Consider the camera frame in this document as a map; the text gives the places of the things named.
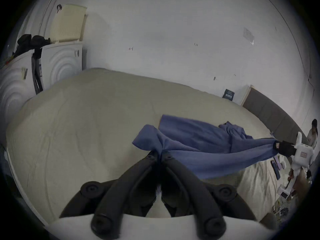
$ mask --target person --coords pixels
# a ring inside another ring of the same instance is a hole
[[[294,178],[293,170],[291,169],[289,172],[288,181]],[[308,191],[310,188],[310,184],[308,183],[305,172],[301,168],[299,175],[296,178],[296,181],[294,182],[293,189],[294,191],[291,193],[291,196],[294,196],[297,194],[298,196],[298,203],[300,204],[302,200],[306,197]]]
[[[312,121],[312,127],[308,133],[308,136],[306,137],[308,142],[309,142],[309,146],[311,146],[313,149],[315,148],[316,144],[317,144],[317,140],[318,140],[318,122],[317,119],[313,119]]]

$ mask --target headboard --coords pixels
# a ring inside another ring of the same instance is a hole
[[[279,141],[295,143],[297,133],[302,133],[302,143],[308,144],[307,137],[294,120],[276,103],[250,86],[249,94],[242,103],[273,133]]]

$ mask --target blue towel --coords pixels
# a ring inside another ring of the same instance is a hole
[[[232,174],[274,157],[273,138],[253,139],[243,128],[227,122],[206,122],[163,115],[159,129],[145,125],[132,142],[142,150],[169,151],[198,178]]]

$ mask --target beige bed sheet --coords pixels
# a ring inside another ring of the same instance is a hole
[[[242,126],[254,138],[266,126],[237,104],[188,86],[106,69],[91,69],[55,84],[29,100],[7,128],[7,150],[15,180],[43,223],[56,220],[87,181],[121,176],[146,156],[132,141],[162,114],[215,126]],[[277,181],[270,161],[213,183],[231,183],[258,220],[270,212]]]

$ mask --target phone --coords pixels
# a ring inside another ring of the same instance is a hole
[[[279,169],[278,169],[278,166],[277,166],[276,162],[274,160],[271,160],[271,165],[273,167],[273,170],[274,170],[275,176],[277,177],[277,180],[279,180],[280,179],[280,173],[279,173]]]

